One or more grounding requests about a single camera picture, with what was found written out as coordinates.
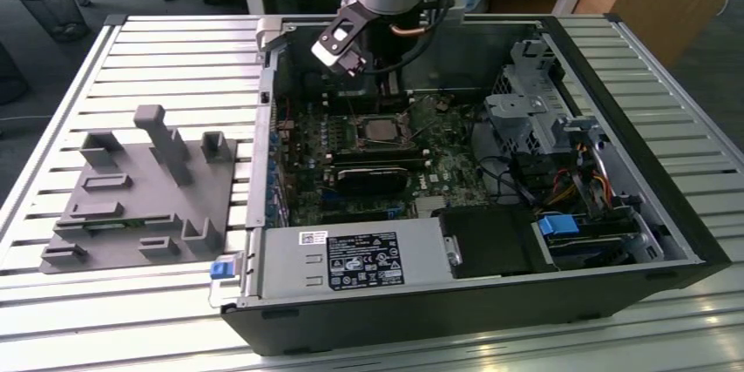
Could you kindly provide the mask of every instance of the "wastebasket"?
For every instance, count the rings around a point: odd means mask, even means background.
[[[55,41],[76,41],[91,31],[76,0],[20,0]]]
[[[0,44],[0,105],[13,102],[28,91],[28,83],[8,50]]]

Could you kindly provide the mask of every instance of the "circuit board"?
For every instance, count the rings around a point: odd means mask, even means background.
[[[285,148],[296,184],[289,202],[292,226],[423,218],[431,216],[436,203],[467,206],[488,202],[467,135],[467,112],[472,106],[449,106],[447,98],[436,94],[415,95],[412,102],[408,110],[397,114],[331,116],[319,106],[308,105],[296,116]],[[329,172],[336,167],[329,161],[331,150],[343,154],[364,149],[373,153],[389,148],[421,151],[423,166],[407,172],[400,193],[349,197],[328,186]],[[365,163],[393,165],[373,158]],[[428,208],[419,208],[416,203]]]

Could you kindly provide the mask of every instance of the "sticker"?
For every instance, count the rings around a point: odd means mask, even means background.
[[[300,246],[308,244],[325,244],[327,237],[328,237],[327,231],[301,231]]]
[[[328,237],[325,248],[328,282],[333,291],[405,283],[404,263],[395,233]]]

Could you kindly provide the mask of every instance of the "motherboard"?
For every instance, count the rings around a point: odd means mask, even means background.
[[[279,124],[289,162],[289,224],[427,218],[489,200],[469,147],[472,105],[409,93],[400,112],[357,114],[308,104]]]

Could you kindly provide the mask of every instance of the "blue latch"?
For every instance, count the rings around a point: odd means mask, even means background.
[[[233,261],[213,261],[209,267],[209,276],[213,280],[229,279],[235,277],[235,262]]]
[[[579,226],[572,215],[545,215],[545,218],[537,221],[537,225],[543,235],[579,233]]]

